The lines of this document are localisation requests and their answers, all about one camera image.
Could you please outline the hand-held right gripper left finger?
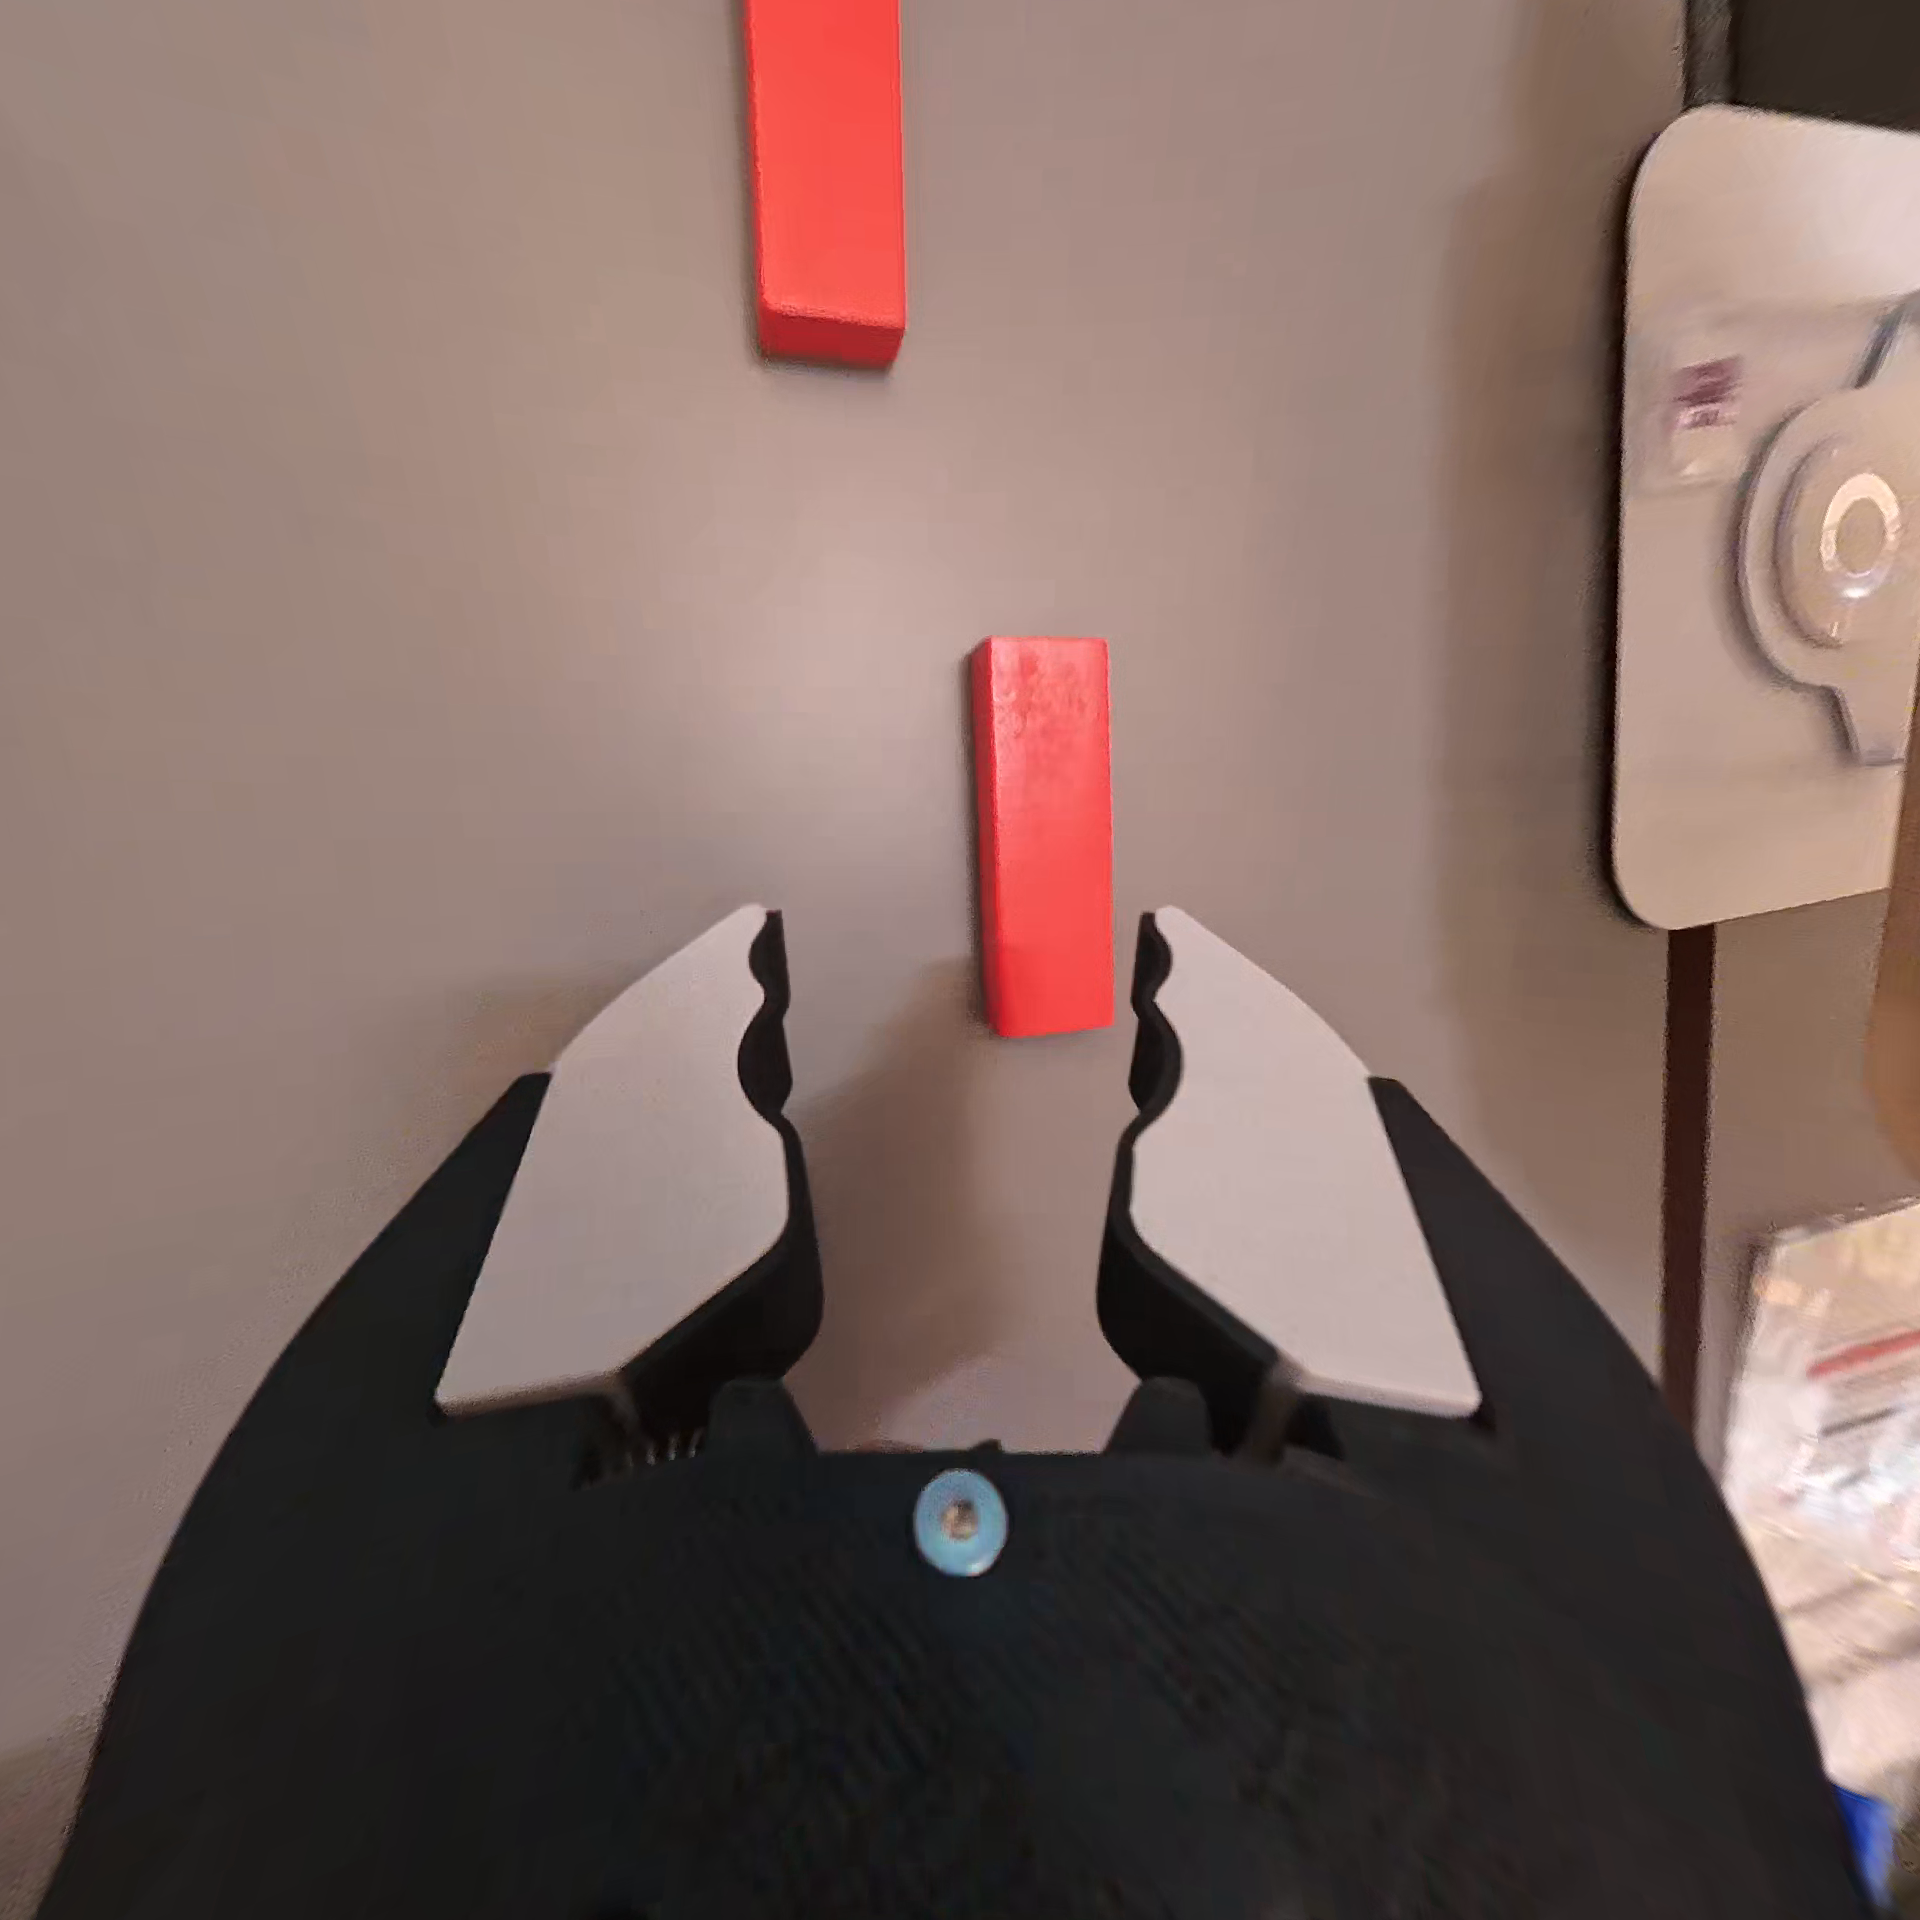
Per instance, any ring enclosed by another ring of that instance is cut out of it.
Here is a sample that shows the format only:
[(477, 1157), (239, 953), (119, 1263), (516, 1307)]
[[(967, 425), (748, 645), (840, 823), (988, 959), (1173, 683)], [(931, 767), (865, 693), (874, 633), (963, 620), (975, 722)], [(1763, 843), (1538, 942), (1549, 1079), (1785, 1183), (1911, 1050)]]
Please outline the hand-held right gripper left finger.
[(602, 1399), (706, 1425), (735, 1381), (797, 1364), (825, 1282), (786, 1009), (783, 916), (741, 906), (564, 1044), (444, 1363), (448, 1417)]

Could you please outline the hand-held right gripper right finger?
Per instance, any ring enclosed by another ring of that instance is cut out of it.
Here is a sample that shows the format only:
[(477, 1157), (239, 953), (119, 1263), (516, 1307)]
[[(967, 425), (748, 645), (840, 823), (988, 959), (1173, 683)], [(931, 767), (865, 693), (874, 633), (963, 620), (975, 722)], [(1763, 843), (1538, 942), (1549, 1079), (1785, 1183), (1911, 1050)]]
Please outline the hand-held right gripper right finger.
[(1189, 1386), (1219, 1453), (1311, 1404), (1443, 1422), (1483, 1394), (1377, 1079), (1296, 991), (1180, 908), (1143, 913), (1136, 1050), (1096, 1317), (1141, 1381)]

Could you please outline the red wooden plank block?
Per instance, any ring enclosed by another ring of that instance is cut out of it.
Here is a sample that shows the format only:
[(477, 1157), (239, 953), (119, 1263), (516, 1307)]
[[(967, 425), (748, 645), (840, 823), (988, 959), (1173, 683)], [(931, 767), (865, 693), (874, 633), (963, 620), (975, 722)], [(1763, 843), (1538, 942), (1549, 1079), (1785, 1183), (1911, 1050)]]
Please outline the red wooden plank block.
[(899, 3), (745, 3), (764, 356), (889, 371), (906, 339)]
[(1113, 714), (1100, 638), (988, 638), (970, 661), (981, 983), (993, 1034), (1113, 1022)]

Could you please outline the laminated paper sheet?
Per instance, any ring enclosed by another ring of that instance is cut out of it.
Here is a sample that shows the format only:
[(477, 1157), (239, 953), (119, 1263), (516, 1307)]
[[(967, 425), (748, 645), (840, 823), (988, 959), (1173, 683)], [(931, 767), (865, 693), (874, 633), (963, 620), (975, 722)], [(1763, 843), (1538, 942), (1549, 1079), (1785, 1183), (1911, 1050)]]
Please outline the laminated paper sheet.
[(1763, 1242), (1720, 1485), (1828, 1774), (1916, 1810), (1919, 1205)]

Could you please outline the instruction sheet on stand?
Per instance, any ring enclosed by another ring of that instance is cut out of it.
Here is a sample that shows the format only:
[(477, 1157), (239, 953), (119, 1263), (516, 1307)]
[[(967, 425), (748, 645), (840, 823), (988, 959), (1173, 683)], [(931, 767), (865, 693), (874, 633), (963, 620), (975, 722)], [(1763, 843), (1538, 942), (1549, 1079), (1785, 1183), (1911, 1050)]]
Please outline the instruction sheet on stand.
[(1609, 853), (1651, 927), (1891, 883), (1916, 294), (1911, 131), (1696, 107), (1631, 185)]

